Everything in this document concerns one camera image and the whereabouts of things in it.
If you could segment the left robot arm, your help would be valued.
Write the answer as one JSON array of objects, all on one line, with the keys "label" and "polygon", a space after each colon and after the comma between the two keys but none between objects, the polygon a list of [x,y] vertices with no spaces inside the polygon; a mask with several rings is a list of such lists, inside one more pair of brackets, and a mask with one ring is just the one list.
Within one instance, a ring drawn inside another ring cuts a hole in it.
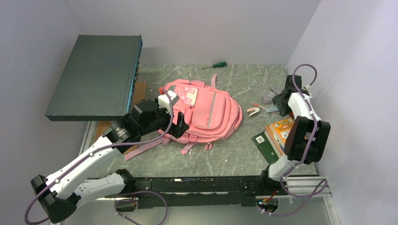
[{"label": "left robot arm", "polygon": [[87,181],[87,178],[118,156],[130,159],[162,143],[166,135],[181,137],[189,125],[182,112],[174,111],[178,100],[178,97],[162,94],[154,101],[141,101],[72,162],[48,176],[34,177],[31,186],[35,201],[42,206],[47,220],[59,223],[84,204],[108,195],[136,194],[136,179],[126,169],[102,179]]}]

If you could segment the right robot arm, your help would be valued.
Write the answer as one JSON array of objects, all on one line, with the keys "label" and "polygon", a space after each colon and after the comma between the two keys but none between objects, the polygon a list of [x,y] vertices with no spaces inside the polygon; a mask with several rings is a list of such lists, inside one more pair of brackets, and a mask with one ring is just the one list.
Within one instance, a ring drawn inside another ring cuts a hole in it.
[{"label": "right robot arm", "polygon": [[310,98],[299,75],[288,75],[284,90],[273,98],[280,115],[292,113],[294,123],[284,145],[285,153],[262,172],[265,177],[258,184],[265,195],[283,187],[284,179],[295,167],[318,162],[323,155],[331,125],[316,114]]}]

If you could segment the pink student backpack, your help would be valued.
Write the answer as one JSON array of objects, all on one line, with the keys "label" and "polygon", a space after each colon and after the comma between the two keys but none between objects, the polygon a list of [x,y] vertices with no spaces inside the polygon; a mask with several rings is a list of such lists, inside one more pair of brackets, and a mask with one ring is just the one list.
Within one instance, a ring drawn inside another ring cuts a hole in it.
[{"label": "pink student backpack", "polygon": [[175,116],[179,112],[183,113],[184,121],[190,128],[180,138],[165,135],[157,141],[142,145],[126,154],[125,160],[157,145],[167,145],[170,141],[184,144],[180,152],[185,155],[198,143],[204,143],[207,150],[213,147],[215,141],[231,136],[242,121],[242,109],[228,92],[216,88],[216,78],[217,75],[212,76],[210,85],[199,80],[184,79],[166,84],[165,90],[171,90],[179,96],[173,106]]}]

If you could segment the light blue marker pen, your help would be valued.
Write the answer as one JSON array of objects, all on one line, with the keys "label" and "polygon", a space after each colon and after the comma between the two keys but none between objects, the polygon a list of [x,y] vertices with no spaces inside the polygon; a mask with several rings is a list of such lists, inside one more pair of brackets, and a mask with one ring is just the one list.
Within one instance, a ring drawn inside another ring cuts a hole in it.
[{"label": "light blue marker pen", "polygon": [[274,106],[274,107],[266,108],[265,111],[267,113],[270,113],[270,112],[273,113],[273,112],[278,112],[279,110],[276,106]]}]

